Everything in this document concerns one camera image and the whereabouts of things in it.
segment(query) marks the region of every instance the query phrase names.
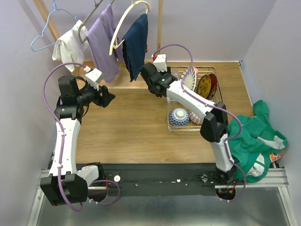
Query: brown plate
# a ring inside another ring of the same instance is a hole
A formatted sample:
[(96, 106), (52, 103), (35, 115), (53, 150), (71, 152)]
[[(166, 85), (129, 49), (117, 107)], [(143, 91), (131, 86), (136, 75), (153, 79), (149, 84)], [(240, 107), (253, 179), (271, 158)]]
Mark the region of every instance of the brown plate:
[(198, 94), (206, 98), (209, 95), (211, 88), (211, 80), (208, 75), (204, 75), (198, 82)]
[(214, 97), (216, 89), (217, 89), (217, 78), (216, 78), (216, 75), (213, 73), (210, 74), (209, 77), (210, 77), (210, 81), (211, 81), (211, 87), (210, 87), (210, 91), (209, 91), (209, 94), (206, 97), (206, 99), (211, 100)]

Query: clothes hanger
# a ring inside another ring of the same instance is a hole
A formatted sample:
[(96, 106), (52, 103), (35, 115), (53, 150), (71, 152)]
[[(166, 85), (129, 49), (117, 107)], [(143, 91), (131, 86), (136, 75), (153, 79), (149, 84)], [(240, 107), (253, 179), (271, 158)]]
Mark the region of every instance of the clothes hanger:
[(126, 18), (126, 16), (128, 15), (128, 13), (129, 13), (129, 11), (131, 11), (131, 9), (135, 6), (135, 5), (138, 5), (138, 4), (140, 4), (140, 3), (145, 3), (146, 4), (146, 11), (145, 11), (145, 13), (147, 14), (148, 13), (148, 11), (150, 11), (150, 5), (148, 4), (148, 2), (146, 2), (146, 1), (135, 1), (135, 2), (133, 2), (133, 0), (132, 0), (132, 4), (129, 6), (129, 8), (127, 8), (127, 10), (124, 12), (124, 14), (122, 15), (122, 17), (121, 17), (121, 19), (120, 19), (120, 21), (119, 21), (119, 23), (118, 23), (118, 25), (117, 25), (117, 27), (116, 27), (116, 30), (115, 30), (115, 32), (114, 32), (114, 35), (113, 35), (113, 37), (112, 37), (112, 40), (111, 40), (111, 44), (110, 44), (110, 52), (109, 52), (109, 54), (110, 54), (110, 56), (112, 55), (112, 53), (113, 53), (113, 49), (117, 49), (122, 43), (123, 43), (123, 41), (124, 40), (122, 40), (121, 41), (121, 43), (117, 43), (117, 34), (118, 34), (118, 31), (119, 31), (119, 29), (120, 29), (120, 27), (121, 27), (121, 25), (122, 25), (122, 23), (123, 23), (123, 21), (124, 21), (124, 19)]
[(79, 41), (81, 44), (84, 44), (85, 41), (87, 40), (87, 37), (85, 37), (84, 39), (81, 39), (80, 36), (80, 30), (83, 26), (86, 25), (87, 20), (92, 16), (92, 14), (95, 12), (95, 10), (99, 7), (99, 5), (102, 3), (103, 0), (100, 0), (98, 3), (96, 3), (96, 1), (94, 0), (95, 6), (94, 9), (92, 10), (91, 13), (89, 13), (89, 15), (84, 19), (83, 23), (79, 26), (79, 29), (77, 30), (77, 35), (79, 37)]
[(33, 49), (33, 47), (32, 47), (32, 46), (33, 46), (33, 43), (34, 43), (37, 39), (40, 39), (40, 38), (42, 38), (42, 37), (44, 36), (44, 31), (45, 31), (45, 29), (47, 28), (47, 25), (48, 25), (48, 23), (49, 23), (49, 18), (50, 18), (50, 15), (51, 15), (51, 14), (53, 14), (55, 11), (63, 10), (63, 11), (65, 11), (66, 13), (68, 13), (70, 16), (74, 17), (74, 19), (77, 18), (77, 16), (73, 16), (71, 13), (69, 13), (67, 10), (65, 10), (65, 9), (63, 9), (63, 8), (58, 9), (58, 8), (56, 7), (55, 0), (53, 0), (53, 8), (54, 8), (54, 10), (53, 10), (52, 12), (50, 12), (49, 15), (48, 15), (48, 17), (47, 17), (46, 24), (45, 24), (45, 26), (44, 26), (44, 28), (43, 28), (43, 30), (42, 30), (42, 35), (36, 37), (36, 38), (32, 41), (32, 43), (30, 44), (30, 46), (31, 46), (31, 48), (32, 48), (32, 51), (34, 51), (34, 52), (39, 51), (39, 50), (42, 50), (42, 49), (45, 49), (45, 48), (47, 48), (47, 47), (49, 47), (49, 46), (53, 46), (53, 45), (55, 45), (55, 44), (57, 44), (57, 43), (60, 42), (60, 40), (58, 40), (58, 41), (56, 41), (55, 43), (52, 43), (52, 44), (50, 44), (50, 45), (48, 45), (48, 46), (44, 46), (44, 47), (39, 48), (39, 49)]

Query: yellow plate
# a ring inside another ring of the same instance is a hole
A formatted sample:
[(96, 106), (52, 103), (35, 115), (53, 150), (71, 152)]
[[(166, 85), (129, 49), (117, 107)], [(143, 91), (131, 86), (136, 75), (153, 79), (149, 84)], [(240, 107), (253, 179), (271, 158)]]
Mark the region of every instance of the yellow plate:
[(198, 82), (198, 94), (203, 97), (207, 98), (209, 95), (211, 88), (211, 80), (208, 75), (204, 75), (201, 80)]

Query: blue clothes hanger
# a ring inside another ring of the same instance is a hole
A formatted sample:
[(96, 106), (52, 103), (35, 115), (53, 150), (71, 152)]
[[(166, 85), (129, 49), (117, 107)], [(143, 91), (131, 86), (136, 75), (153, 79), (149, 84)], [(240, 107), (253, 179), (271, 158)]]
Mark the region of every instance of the blue clothes hanger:
[(67, 10), (65, 10), (65, 9), (63, 9), (63, 8), (58, 9), (58, 8), (56, 7), (55, 0), (53, 0), (53, 8), (54, 8), (54, 10), (53, 10), (52, 12), (50, 12), (49, 15), (48, 15), (48, 17), (47, 17), (46, 24), (45, 24), (45, 26), (44, 26), (44, 28), (43, 28), (43, 30), (42, 30), (42, 35), (36, 37), (36, 38), (32, 41), (32, 43), (30, 44), (30, 46), (31, 46), (31, 48), (32, 48), (32, 51), (34, 51), (34, 52), (39, 51), (39, 50), (42, 50), (42, 49), (45, 49), (45, 48), (47, 48), (47, 47), (49, 47), (49, 46), (53, 46), (53, 45), (55, 45), (55, 44), (57, 44), (57, 43), (60, 42), (60, 40), (58, 40), (58, 41), (56, 41), (55, 43), (52, 43), (52, 44), (50, 44), (50, 45), (48, 45), (48, 46), (44, 46), (44, 47), (42, 47), (42, 48), (40, 48), (40, 49), (33, 49), (33, 47), (32, 47), (33, 43), (34, 43), (37, 39), (40, 39), (40, 38), (42, 38), (42, 37), (44, 36), (44, 31), (45, 31), (45, 29), (47, 28), (47, 25), (48, 25), (49, 18), (50, 18), (50, 15), (51, 15), (51, 14), (53, 14), (55, 11), (63, 10), (63, 11), (65, 11), (66, 13), (68, 13), (70, 16), (74, 17), (74, 19), (77, 18), (77, 16), (73, 16), (71, 13), (69, 13)]

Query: blue patterned bowl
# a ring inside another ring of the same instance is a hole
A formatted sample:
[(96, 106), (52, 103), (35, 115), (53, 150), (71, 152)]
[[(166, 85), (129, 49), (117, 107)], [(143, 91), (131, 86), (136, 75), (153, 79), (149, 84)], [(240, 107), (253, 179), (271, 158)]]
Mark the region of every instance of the blue patterned bowl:
[(177, 107), (171, 111), (168, 119), (174, 126), (187, 126), (189, 114), (184, 108)]

